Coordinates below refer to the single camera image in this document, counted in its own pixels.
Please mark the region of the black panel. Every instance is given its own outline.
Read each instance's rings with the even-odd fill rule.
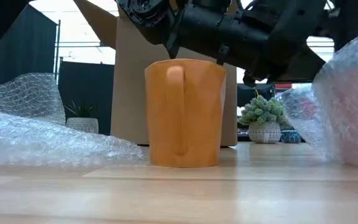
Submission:
[[[98,112],[93,116],[99,119],[99,133],[110,134],[112,86],[114,66],[62,62],[59,73],[59,91],[63,104],[97,105]],[[67,118],[72,114],[66,110]]]
[[[0,40],[0,84],[24,73],[53,73],[56,28],[28,5]]]

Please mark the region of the mug handle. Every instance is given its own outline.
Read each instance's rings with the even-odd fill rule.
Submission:
[[[172,66],[167,70],[167,108],[170,118],[172,150],[177,155],[187,153],[185,124],[185,68]]]

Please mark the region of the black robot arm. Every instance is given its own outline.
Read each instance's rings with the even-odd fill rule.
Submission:
[[[231,0],[117,0],[152,44],[171,58],[180,47],[246,70],[244,83],[311,82],[324,61],[306,44],[319,29],[326,0],[255,0],[234,15]]]

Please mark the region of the wooden table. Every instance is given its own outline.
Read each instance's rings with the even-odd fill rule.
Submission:
[[[358,167],[251,143],[202,169],[0,166],[0,223],[358,223]]]

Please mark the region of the bubble wrap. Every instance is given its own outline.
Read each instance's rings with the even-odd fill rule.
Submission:
[[[284,112],[325,158],[358,166],[358,37],[337,52],[311,87],[283,94]]]
[[[52,73],[27,73],[0,85],[0,112],[62,125],[66,122]]]
[[[113,136],[0,113],[0,164],[107,166],[142,160],[140,147]]]

